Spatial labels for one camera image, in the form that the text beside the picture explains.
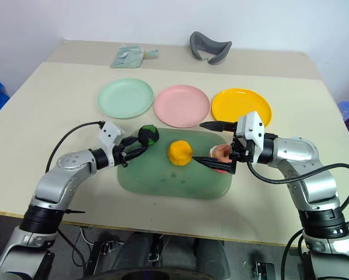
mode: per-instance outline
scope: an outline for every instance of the floor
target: floor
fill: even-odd
[[[13,228],[19,224],[20,219],[0,216],[0,254],[9,239]],[[79,228],[77,226],[61,225],[60,229],[73,242],[78,237]],[[119,239],[125,241],[129,238],[132,232],[88,228],[85,230],[85,234],[90,241],[101,239]],[[180,236],[163,236],[163,238],[165,242],[168,242],[163,252],[163,264],[165,266],[188,269],[195,268],[195,257],[192,248],[192,243],[194,242],[193,238]],[[87,258],[89,255],[87,244],[79,238],[76,245],[85,258]],[[103,266],[106,269],[112,265],[120,248],[121,245],[118,245],[116,250],[113,250],[108,258],[105,259]],[[276,279],[280,279],[280,264],[282,252],[284,250],[283,247],[226,241],[224,250],[231,270],[231,279],[254,279],[253,266],[256,261],[273,263],[275,266]],[[63,241],[62,238],[59,237],[55,241],[51,251],[55,253],[55,260],[50,273],[51,280],[79,279],[82,277],[81,268],[76,267],[72,263],[72,249]],[[76,254],[75,261],[80,263]],[[292,248],[289,251],[286,265],[286,279],[303,279],[301,261],[295,248]]]

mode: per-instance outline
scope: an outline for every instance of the tabletop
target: tabletop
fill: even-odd
[[[100,46],[100,51],[93,60],[90,54],[93,48],[85,47],[89,52],[84,56],[82,51],[72,52],[72,48],[69,49],[72,44],[95,44]],[[275,69],[269,73],[266,63],[271,60],[271,55],[278,60],[279,53],[265,52],[254,56],[253,52],[241,51],[245,52],[242,57],[247,57],[247,61],[240,59],[239,66],[234,68],[230,62],[228,67],[223,66],[216,73],[217,66],[210,67],[204,61],[182,57],[188,55],[186,48],[163,46],[159,47],[163,50],[161,55],[171,55],[170,59],[163,58],[165,63],[158,59],[158,64],[155,64],[152,59],[148,63],[144,61],[137,69],[111,69],[108,65],[112,59],[102,58],[102,49],[112,49],[106,46],[117,49],[119,45],[103,44],[105,47],[102,48],[101,44],[66,42],[35,70],[0,111],[0,214],[22,216],[25,213],[52,149],[74,126],[88,121],[113,121],[127,135],[149,123],[168,127],[157,119],[152,107],[130,120],[116,120],[102,114],[96,104],[97,96],[105,84],[120,78],[142,79],[152,87],[155,95],[171,85],[193,85],[203,90],[210,100],[227,88],[253,90],[271,105],[273,119],[266,128],[267,132],[311,140],[324,165],[349,163],[349,133],[313,64],[302,54],[282,54],[292,57],[292,63],[297,61],[301,65],[299,70],[291,71],[295,65],[288,65],[286,60],[285,63],[277,61],[272,66]],[[182,55],[178,61],[189,63],[189,67],[177,61],[176,65],[172,64],[172,68],[169,66],[169,70],[165,70],[166,64],[175,60],[173,56],[176,55]],[[232,62],[241,57],[238,51],[230,55]],[[245,74],[242,73],[244,65],[250,65]],[[252,74],[253,67],[257,68],[255,75]],[[213,120],[211,113],[205,119],[208,120]],[[98,134],[97,128],[79,129],[67,138],[55,157],[97,148]],[[232,139],[227,132],[220,135],[227,142]],[[258,166],[257,171],[267,177],[282,178],[278,170],[267,166]],[[339,169],[331,173],[343,201],[349,192],[349,171]],[[117,169],[100,170],[83,183],[70,208],[86,213],[65,215],[64,221],[276,244],[285,244],[301,227],[286,186],[258,181],[242,163],[238,164],[228,193],[207,201],[135,194],[119,186],[116,174]],[[349,206],[344,214],[349,221]]]

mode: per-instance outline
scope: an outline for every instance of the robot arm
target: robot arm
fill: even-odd
[[[78,212],[68,207],[80,184],[97,170],[126,166],[128,160],[146,151],[147,146],[140,146],[126,152],[127,146],[139,140],[121,140],[122,135],[119,127],[106,122],[99,135],[101,148],[61,156],[40,179],[22,223],[14,229],[0,256],[0,273],[12,272],[15,277],[28,275],[33,279],[39,273],[50,272],[54,255],[48,248],[55,242],[63,215]]]
[[[259,179],[272,184],[287,183],[302,222],[315,277],[349,279],[349,223],[342,214],[333,176],[329,171],[323,171],[296,180],[298,176],[323,167],[314,144],[300,137],[285,139],[265,134],[256,112],[241,117],[237,123],[215,121],[201,126],[213,131],[233,132],[229,157],[232,162],[221,163],[210,157],[193,159],[231,174],[235,174],[237,162],[247,162],[250,171]],[[253,163],[278,168],[285,181],[260,176],[253,169]]]

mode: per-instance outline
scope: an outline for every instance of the green cutting board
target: green cutting board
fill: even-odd
[[[164,195],[210,200],[226,194],[232,175],[218,173],[195,160],[188,165],[175,166],[167,156],[173,141],[185,140],[194,156],[208,156],[210,149],[225,140],[210,132],[159,128],[160,138],[148,150],[123,168],[117,169],[120,185],[139,194]]]

